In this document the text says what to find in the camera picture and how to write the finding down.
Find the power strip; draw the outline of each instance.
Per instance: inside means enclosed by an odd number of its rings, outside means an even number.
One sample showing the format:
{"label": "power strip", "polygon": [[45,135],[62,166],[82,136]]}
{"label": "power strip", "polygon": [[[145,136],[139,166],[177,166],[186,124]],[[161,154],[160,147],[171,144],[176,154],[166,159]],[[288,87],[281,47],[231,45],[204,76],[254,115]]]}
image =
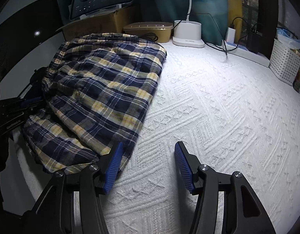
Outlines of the power strip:
{"label": "power strip", "polygon": [[[227,50],[231,50],[231,49],[236,48],[237,45],[229,43],[229,42],[226,42],[226,46],[227,46]],[[223,49],[225,48],[224,41],[222,41],[221,47]],[[269,67],[269,64],[270,64],[269,59],[266,56],[264,56],[263,54],[252,53],[249,50],[247,50],[247,48],[245,46],[241,46],[241,45],[239,45],[238,48],[235,49],[234,51],[229,52],[229,54],[234,54],[234,55],[243,57],[243,58],[245,58],[247,60],[250,60],[250,61],[256,62],[256,63],[258,63],[260,65],[263,65],[263,66],[265,66],[267,68]]]}

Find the ribbed blue pad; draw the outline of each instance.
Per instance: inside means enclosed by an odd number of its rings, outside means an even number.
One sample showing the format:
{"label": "ribbed blue pad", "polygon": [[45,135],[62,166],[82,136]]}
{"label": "ribbed blue pad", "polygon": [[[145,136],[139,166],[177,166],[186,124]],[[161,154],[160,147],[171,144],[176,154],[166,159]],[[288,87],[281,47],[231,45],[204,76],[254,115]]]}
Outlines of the ribbed blue pad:
{"label": "ribbed blue pad", "polygon": [[106,171],[105,181],[104,181],[104,192],[108,194],[112,189],[116,175],[118,174],[118,169],[123,156],[123,144],[119,143],[115,150],[112,160],[110,161],[109,167]]}
{"label": "ribbed blue pad", "polygon": [[194,189],[192,172],[178,143],[175,144],[175,159],[185,188],[192,193]]}

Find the white perforated basket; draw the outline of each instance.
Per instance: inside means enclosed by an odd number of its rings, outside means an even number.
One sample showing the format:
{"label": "white perforated basket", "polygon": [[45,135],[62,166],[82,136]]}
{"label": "white perforated basket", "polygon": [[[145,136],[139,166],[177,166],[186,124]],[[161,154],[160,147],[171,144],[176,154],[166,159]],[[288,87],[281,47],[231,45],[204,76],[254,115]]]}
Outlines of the white perforated basket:
{"label": "white perforated basket", "polygon": [[274,40],[270,69],[281,81],[293,85],[300,67],[300,57],[280,41]]}

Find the textured white fabric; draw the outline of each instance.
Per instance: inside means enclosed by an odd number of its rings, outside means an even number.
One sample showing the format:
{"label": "textured white fabric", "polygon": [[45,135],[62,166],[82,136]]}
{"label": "textured white fabric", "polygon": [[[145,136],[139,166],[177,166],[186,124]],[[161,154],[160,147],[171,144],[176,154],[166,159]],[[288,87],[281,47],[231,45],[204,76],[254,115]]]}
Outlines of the textured white fabric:
{"label": "textured white fabric", "polygon": [[[243,58],[163,46],[157,93],[104,204],[110,233],[188,233],[197,197],[175,167],[174,145],[183,141],[216,171],[241,171],[276,232],[286,234],[300,215],[300,94]],[[222,212],[221,194],[218,226]]]}

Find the folded garment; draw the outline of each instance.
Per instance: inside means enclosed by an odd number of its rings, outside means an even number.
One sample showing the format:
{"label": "folded garment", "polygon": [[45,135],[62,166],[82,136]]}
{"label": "folded garment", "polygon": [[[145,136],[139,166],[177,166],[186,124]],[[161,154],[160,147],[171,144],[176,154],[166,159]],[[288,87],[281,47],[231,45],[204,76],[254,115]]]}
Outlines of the folded garment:
{"label": "folded garment", "polygon": [[42,80],[47,107],[23,134],[49,172],[80,171],[124,144],[126,165],[162,72],[166,50],[124,34],[91,34],[61,45]]}

